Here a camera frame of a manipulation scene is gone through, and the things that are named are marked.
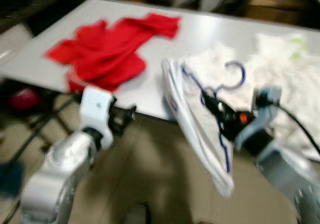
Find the black wire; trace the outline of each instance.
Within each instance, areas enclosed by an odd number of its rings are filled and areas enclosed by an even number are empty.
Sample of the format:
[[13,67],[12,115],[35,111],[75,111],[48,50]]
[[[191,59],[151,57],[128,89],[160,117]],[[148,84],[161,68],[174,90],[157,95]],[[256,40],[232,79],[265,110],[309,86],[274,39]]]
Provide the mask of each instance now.
[[19,207],[20,207],[20,200],[17,201],[17,203],[14,205],[14,207],[11,209],[9,214],[6,216],[6,218],[2,222],[2,224],[8,224],[12,220],[12,218],[15,216]]
[[306,137],[309,139],[309,141],[311,142],[313,147],[316,149],[316,151],[320,155],[320,148],[319,148],[318,144],[315,142],[315,140],[313,139],[311,134],[308,132],[308,130],[304,127],[304,125],[298,120],[298,118],[295,117],[290,111],[285,109],[283,106],[281,106],[279,103],[273,103],[272,102],[271,104],[273,106],[279,108],[281,111],[285,112],[302,129],[302,131],[304,132]]
[[33,130],[33,133],[29,136],[29,138],[24,142],[24,144],[20,147],[20,149],[14,154],[14,156],[7,162],[4,171],[1,172],[1,174],[0,174],[1,175],[0,176],[0,183],[2,183],[4,181],[4,178],[10,172],[10,170],[13,168],[16,161],[20,158],[22,153],[29,146],[29,144],[34,140],[34,138],[40,133],[42,128],[44,128],[45,125],[47,125],[48,122],[52,120],[52,118],[54,118],[63,109],[68,107],[73,101],[74,101],[74,99],[72,98],[72,99],[68,100],[65,104],[63,104],[61,107],[59,107],[58,109],[51,112],[50,115],[42,122],[42,124],[39,127],[37,127],[35,130]]

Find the red cloth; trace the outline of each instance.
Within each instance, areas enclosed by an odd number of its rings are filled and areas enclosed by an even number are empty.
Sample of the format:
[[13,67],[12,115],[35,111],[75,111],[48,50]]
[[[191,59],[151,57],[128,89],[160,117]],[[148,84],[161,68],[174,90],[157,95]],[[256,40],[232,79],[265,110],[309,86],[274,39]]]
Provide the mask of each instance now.
[[100,20],[80,27],[74,40],[63,40],[46,55],[73,66],[66,75],[71,92],[82,91],[86,85],[114,91],[145,70],[137,48],[155,35],[174,38],[179,19],[150,13],[142,19],[124,18],[110,29]]

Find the orange light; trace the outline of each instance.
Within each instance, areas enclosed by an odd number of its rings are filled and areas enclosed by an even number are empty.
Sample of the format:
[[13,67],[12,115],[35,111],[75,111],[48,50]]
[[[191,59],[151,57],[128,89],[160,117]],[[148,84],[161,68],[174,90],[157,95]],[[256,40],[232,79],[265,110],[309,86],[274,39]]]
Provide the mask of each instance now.
[[240,121],[242,122],[242,123],[247,123],[248,122],[248,117],[247,117],[247,115],[246,114],[244,114],[244,113],[241,113],[240,114]]

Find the floor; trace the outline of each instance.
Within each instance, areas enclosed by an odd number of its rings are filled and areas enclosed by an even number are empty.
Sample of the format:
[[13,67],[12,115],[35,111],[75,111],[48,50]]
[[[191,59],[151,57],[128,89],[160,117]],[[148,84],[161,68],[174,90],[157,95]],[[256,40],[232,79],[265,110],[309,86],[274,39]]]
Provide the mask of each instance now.
[[[68,97],[59,96],[56,106]],[[72,128],[79,124],[79,105],[61,116]],[[8,160],[30,135],[17,120],[6,122],[6,138],[0,144],[0,161]],[[42,132],[52,141],[65,133],[54,122]],[[42,141],[35,139],[21,161],[24,182],[42,164]],[[235,154],[235,190],[230,199],[217,192],[179,126],[138,116],[122,138],[98,154],[95,165],[76,192],[69,224],[120,224],[136,204],[148,202],[153,224],[296,224],[290,203],[255,169],[250,158]],[[9,210],[0,208],[0,218]],[[20,223],[19,213],[12,224]]]

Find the white table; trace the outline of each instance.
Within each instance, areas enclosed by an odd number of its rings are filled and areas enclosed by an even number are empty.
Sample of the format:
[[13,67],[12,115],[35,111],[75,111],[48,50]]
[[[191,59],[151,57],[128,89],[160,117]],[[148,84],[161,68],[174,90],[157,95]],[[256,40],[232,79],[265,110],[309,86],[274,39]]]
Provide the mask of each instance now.
[[136,104],[139,113],[164,120],[173,118],[162,95],[161,61],[164,58],[196,54],[221,42],[234,48],[238,60],[245,62],[254,51],[256,33],[303,33],[309,39],[311,51],[320,52],[318,31],[115,0],[87,0],[34,38],[9,61],[0,64],[0,74],[50,90],[67,92],[64,74],[68,66],[46,58],[44,53],[48,49],[62,39],[71,38],[74,30],[81,25],[93,24],[99,19],[107,19],[113,24],[123,17],[143,17],[149,12],[182,17],[179,32],[173,40],[154,37],[138,49],[139,55],[147,63],[147,69],[140,76],[123,84],[116,92],[117,106],[127,108]]

